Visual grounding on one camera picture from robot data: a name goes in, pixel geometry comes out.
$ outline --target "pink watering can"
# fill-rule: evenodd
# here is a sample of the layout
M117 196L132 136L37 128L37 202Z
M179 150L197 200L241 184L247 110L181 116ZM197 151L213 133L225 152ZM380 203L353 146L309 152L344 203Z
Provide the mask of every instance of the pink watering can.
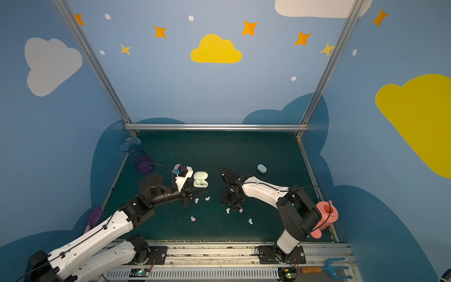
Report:
M322 232L321 230L326 229L327 227L329 227L329 225L331 225L332 223L336 222L338 219L338 211L337 209L334 207L334 205L332 205L332 201L329 202L319 202L316 204L316 207L319 209L319 211L322 214L322 218L321 220L318 222L318 224L315 226L314 229L316 229L315 231L313 231L312 233L310 233L310 235L312 235L313 238L319 239L322 236Z

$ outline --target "white vent strip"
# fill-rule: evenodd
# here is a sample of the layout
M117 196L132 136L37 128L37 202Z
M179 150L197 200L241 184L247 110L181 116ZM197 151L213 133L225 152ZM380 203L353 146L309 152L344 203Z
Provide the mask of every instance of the white vent strip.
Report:
M179 268L161 269L154 268L147 280L159 280L164 278L184 279L278 279L277 270L272 268Z

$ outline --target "painted cloud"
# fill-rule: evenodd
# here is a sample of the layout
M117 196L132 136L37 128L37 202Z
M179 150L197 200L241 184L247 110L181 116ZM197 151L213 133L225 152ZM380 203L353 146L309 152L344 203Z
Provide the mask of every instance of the painted cloud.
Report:
M27 84L34 95L50 94L82 66L82 55L58 39L30 38L25 43L25 59L31 68Z
M373 0L364 0L359 16ZM276 11L286 17L347 18L354 0L276 0Z

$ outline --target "metal track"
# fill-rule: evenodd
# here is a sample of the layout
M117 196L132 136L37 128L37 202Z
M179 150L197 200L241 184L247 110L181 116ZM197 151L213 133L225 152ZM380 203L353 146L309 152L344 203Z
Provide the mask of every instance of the metal track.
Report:
M308 122L310 121L313 111L315 110L322 93L326 89L327 82L332 76L332 73L335 69L335 66L338 63L338 60L340 59L341 54L343 53L346 43L351 37L351 33L354 30L357 20L359 19L359 12L363 2L364 0L354 1L354 4L352 5L351 10L349 12L349 15L346 18L345 24L343 25L343 28L341 29L338 39L335 43L335 48L332 49L332 55L329 57L326 67L324 68L324 71L318 82L318 86L316 87L312 99L310 99L307 109L305 110L304 115L302 116L301 124L307 125ZM302 131L298 131L296 133L296 136L298 137L300 137L301 135Z
M127 130L215 130L215 131L281 131L308 130L308 125L242 125L242 124L146 124L126 123Z
M80 24L76 21L74 13L72 12L72 9L70 8L70 5L67 3L66 0L53 0L53 3L55 4L56 8L60 12L61 16L63 17L63 20L66 22L67 26L69 27L69 30L73 34L75 40L80 45L80 48L82 49L83 53L86 56L86 59L88 60L89 64L92 66L92 69L96 73L97 77L100 80L100 83L102 84L103 88L105 89L106 93L110 97L111 101L113 102L113 105L116 107L116 110L118 111L120 117L124 121L124 123L132 123L132 120L125 110L124 105L122 104L122 101L120 100L118 94L116 93L116 90L114 89L113 85L111 84L110 79L106 75L105 70L103 69L102 65L100 64L99 59L96 57L95 52L89 43L89 40L87 39L86 35L84 34L82 28L80 27Z
M105 246L107 249L117 245L122 240L115 240ZM288 264L260 264L255 254L255 248L260 245L273 245L274 242L155 242L147 241L151 246L167 246L166 261L164 265L154 265L153 270L157 273L166 273L165 276L150 276L147 280L176 279L247 279L271 275L270 273L254 272L243 275L237 270L247 271L276 271L278 267L290 267ZM345 258L344 261L337 261L336 266L348 266L346 275L354 278L349 282L362 282L359 270L355 263L354 256L348 244L338 243L301 243L304 248L307 264L302 266L324 266L326 259ZM132 268L150 268L144 266L125 266L114 268L106 273L106 278L111 282L132 281L135 278L128 278L128 273ZM224 274L212 276L212 273L203 273L202 277L192 277L193 271L235 271L235 274Z
M307 171L308 171L308 175L310 176L310 180L313 185L319 186L318 182L316 181L315 174L313 173L312 166L310 165L310 161L308 160L307 152L304 149L304 145L302 144L300 137L296 137L296 139L298 140L299 149L301 150L302 158L304 158L305 166L307 167ZM322 196L321 190L315 186L313 188L315 189L315 193L316 193L318 200L324 201L324 197ZM339 243L340 239L338 239L338 235L335 230L334 224L329 225L329 230L332 234L332 239L334 240L334 242Z

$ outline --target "dark blue cloud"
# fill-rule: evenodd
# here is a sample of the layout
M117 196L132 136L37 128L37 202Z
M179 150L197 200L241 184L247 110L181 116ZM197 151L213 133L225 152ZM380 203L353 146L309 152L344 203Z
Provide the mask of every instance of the dark blue cloud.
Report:
M244 118L243 124L299 124L313 93L294 99L281 111L258 110Z
M33 234L0 247L1 281L15 281L25 274L28 258L39 250L51 252L83 234L91 209L78 219L72 230L47 231Z
M180 124L180 123L184 123L184 122L182 122L180 120L170 119L167 117L154 117L151 119L145 119L145 120L139 121L137 123L177 123L177 124Z
M326 161L320 155L327 138L329 115L320 99L302 136L313 172L339 212L334 226L348 242L365 282L435 281L437 275L404 223L381 200L355 186L334 186Z

